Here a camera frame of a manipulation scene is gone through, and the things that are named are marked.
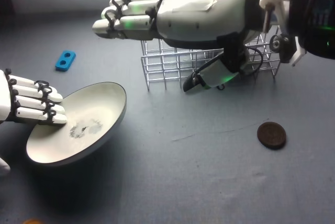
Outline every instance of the gray stain on plate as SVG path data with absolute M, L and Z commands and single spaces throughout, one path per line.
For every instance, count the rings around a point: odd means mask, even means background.
M 88 121 L 79 121 L 70 130 L 70 136 L 72 138 L 78 139 L 85 136 L 85 133 L 96 134 L 101 131 L 103 125 L 98 120 L 90 119 Z

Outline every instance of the robotic hand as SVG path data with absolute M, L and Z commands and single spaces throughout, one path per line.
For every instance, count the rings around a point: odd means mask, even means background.
M 280 25 L 286 34 L 285 40 L 272 40 L 272 48 L 280 51 L 286 39 L 297 42 L 296 54 L 287 55 L 284 63 L 296 64 L 306 50 L 322 57 L 335 55 L 333 0 L 111 0 L 109 4 L 93 25 L 100 37 L 159 38 L 184 49 L 224 48 L 186 79 L 185 92 L 215 87 L 244 74 L 248 58 L 244 45 L 272 25 Z
M 0 124 L 4 121 L 34 122 L 45 125 L 66 123 L 63 97 L 45 81 L 13 76 L 10 69 L 0 70 Z M 0 159 L 0 176 L 10 171 Z

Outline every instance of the brown disc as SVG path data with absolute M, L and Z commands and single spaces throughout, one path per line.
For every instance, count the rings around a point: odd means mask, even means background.
M 284 147 L 286 143 L 284 128 L 275 122 L 266 122 L 259 126 L 257 137 L 265 147 L 273 150 Z

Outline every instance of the scratch on table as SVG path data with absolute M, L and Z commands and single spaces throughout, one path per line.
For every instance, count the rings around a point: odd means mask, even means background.
M 187 135 L 187 136 L 184 136 L 184 137 L 180 137 L 180 138 L 174 138 L 172 139 L 172 142 L 178 142 L 180 140 L 184 140 L 184 139 L 188 139 L 188 138 L 191 138 L 191 137 L 194 137 L 196 135 L 206 135 L 206 134 L 220 134 L 220 133 L 228 133 L 228 132 L 234 132 L 234 131 L 239 131 L 239 130 L 243 130 L 245 128 L 249 128 L 249 127 L 252 127 L 252 126 L 255 126 L 255 125 L 259 125 L 259 124 L 262 124 L 264 123 L 265 121 L 269 120 L 268 118 L 261 121 L 261 122 L 257 122 L 257 123 L 254 123 L 252 125 L 247 125 L 247 126 L 243 126 L 243 127 L 240 127 L 240 128 L 237 128 L 237 129 L 232 129 L 232 130 L 226 130 L 226 131 L 210 131 L 210 132 L 199 132 L 199 133 L 194 133 L 194 134 L 191 134 L 191 135 Z

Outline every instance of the metal wire rack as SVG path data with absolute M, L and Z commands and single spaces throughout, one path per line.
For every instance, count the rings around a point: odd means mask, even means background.
M 260 34 L 250 43 L 246 44 L 252 48 L 257 48 L 263 53 L 263 64 L 260 72 L 270 71 L 275 78 L 281 65 L 279 55 L 272 53 L 267 38 L 278 34 L 279 27 L 276 26 L 268 34 Z M 170 80 L 179 80 L 182 86 L 182 79 L 188 77 L 204 63 L 223 51 L 215 50 L 185 50 L 169 47 L 163 40 L 141 41 L 142 46 L 142 67 L 148 91 L 150 83 Z M 254 50 L 249 50 L 248 68 L 255 70 L 260 62 L 261 56 Z

